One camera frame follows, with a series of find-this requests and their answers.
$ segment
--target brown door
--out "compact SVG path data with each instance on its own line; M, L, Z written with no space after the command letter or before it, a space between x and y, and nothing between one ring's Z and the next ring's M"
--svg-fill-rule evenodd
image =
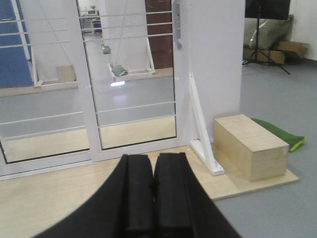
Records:
M171 11L171 0L145 0L147 12ZM147 23L172 22L172 13L156 13L147 15ZM148 34L172 33L172 25L148 26ZM154 67L173 67L173 36L149 37Z

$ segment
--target wooden box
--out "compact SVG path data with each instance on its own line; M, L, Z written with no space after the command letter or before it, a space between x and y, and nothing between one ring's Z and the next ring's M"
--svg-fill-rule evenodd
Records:
M58 66L56 70L59 83L76 81L76 75L72 65Z
M215 119L214 144L249 181L286 172L289 145L245 115Z
M287 57L303 59L307 53L308 47L309 45L305 43L280 41L273 46L273 49L283 51Z

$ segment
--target cardboard box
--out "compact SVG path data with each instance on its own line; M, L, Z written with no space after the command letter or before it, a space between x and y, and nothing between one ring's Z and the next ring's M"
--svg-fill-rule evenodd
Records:
M280 41L273 46L273 49L283 51L286 57L303 59L308 46L308 44L300 42Z
M243 48L243 58L248 59L254 50ZM274 62L278 64L284 64L285 55L282 51L262 51L265 55L269 56ZM270 65L270 60L263 54L258 52L258 60L262 61L265 65Z

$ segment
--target green mat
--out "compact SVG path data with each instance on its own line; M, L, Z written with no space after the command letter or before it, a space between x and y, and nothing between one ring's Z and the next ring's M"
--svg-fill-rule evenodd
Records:
M296 136L292 135L291 133L288 133L281 128L265 121L265 120L260 120L256 118L251 118L253 121L255 121L257 124L261 125L264 127L266 130L269 132L273 133L280 139L284 140L287 144L290 146L290 152L293 152L296 150L300 145L304 143L304 141L307 139L305 136Z
M119 64L112 68L112 72L115 76L119 77L126 76L129 71L127 71L124 67L122 67L122 65Z

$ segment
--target black tripod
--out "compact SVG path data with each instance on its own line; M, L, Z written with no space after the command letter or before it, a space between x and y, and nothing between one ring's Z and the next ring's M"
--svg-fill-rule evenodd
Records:
M284 70L286 73L290 74L290 72L288 72L280 64L276 63L267 54L265 54L263 51L261 51L259 49L258 40L259 40L259 31L260 31L259 28L260 28L260 17L261 17L261 5L260 5L259 1L257 1L257 8L258 8L258 15L257 15L256 47L253 50L253 52L246 59L244 59L244 61L242 62L242 65L247 65L247 64L250 64L250 63L258 63L258 64L267 63L267 61L258 60L258 55L262 54L268 59L269 63L271 63L271 64L273 64L275 66L278 66L279 68Z

